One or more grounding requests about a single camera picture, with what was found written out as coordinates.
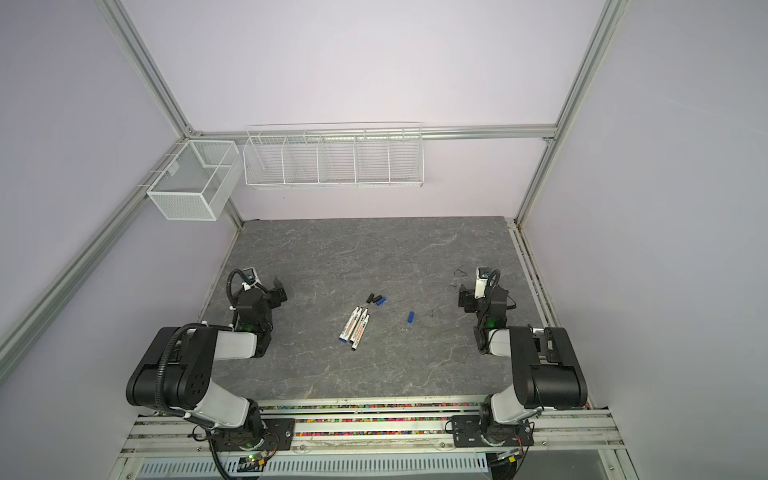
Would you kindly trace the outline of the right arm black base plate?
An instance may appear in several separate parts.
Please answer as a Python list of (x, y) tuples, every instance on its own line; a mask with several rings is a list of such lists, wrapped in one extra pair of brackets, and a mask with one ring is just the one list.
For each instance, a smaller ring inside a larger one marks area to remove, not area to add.
[(529, 447), (534, 444), (530, 423), (504, 425), (474, 414), (454, 415), (448, 426), (454, 446), (458, 448)]

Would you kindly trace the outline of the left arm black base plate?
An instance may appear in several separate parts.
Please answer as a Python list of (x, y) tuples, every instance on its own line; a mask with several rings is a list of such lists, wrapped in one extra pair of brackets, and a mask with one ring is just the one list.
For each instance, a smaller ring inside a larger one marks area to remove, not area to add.
[(245, 427), (217, 430), (212, 442), (217, 452), (286, 451), (291, 448), (295, 426), (294, 418), (267, 418), (255, 431)]

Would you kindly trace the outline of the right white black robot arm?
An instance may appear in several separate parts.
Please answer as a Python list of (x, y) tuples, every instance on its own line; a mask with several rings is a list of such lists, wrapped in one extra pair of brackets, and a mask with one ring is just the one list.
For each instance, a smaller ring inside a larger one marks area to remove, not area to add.
[(459, 289), (458, 306), (477, 316), (473, 333), (478, 351), (508, 359), (512, 382), (484, 399), (475, 427), (453, 420), (458, 446), (483, 442), (527, 447), (532, 444), (532, 421), (546, 408), (581, 409), (588, 403), (587, 382), (567, 331), (508, 326), (506, 313), (514, 307), (507, 300), (502, 288), (488, 287), (482, 297), (465, 286)]

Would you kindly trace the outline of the blue whiteboard marker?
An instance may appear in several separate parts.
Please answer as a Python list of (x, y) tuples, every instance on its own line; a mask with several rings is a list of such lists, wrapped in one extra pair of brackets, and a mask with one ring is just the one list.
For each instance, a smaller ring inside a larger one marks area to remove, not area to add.
[(354, 333), (354, 330), (356, 328), (356, 325), (358, 321), (360, 320), (362, 314), (364, 313), (363, 307), (356, 307), (353, 313), (350, 315), (350, 318), (348, 319), (347, 324), (345, 325), (343, 335), (341, 336), (341, 339), (344, 342), (350, 342), (352, 334)]
[(361, 312), (361, 307), (357, 306), (353, 310), (353, 312), (350, 314), (347, 322), (345, 323), (344, 328), (342, 329), (341, 334), (339, 335), (339, 339), (342, 342), (346, 343), (349, 340), (350, 335), (352, 333), (352, 330), (353, 330), (354, 326), (356, 325), (356, 322), (357, 322), (357, 320), (359, 318), (360, 312)]

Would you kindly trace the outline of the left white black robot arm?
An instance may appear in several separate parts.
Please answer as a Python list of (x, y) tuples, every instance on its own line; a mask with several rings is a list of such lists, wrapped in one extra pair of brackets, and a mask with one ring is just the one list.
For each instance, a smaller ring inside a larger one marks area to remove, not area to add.
[(221, 451), (285, 450), (292, 429), (262, 418), (252, 399), (236, 395), (212, 379), (216, 362), (263, 357), (274, 329), (272, 311), (287, 301), (279, 279), (271, 288), (235, 269), (227, 277), (232, 320), (161, 328), (132, 373), (126, 399), (161, 415), (181, 418), (206, 432)]

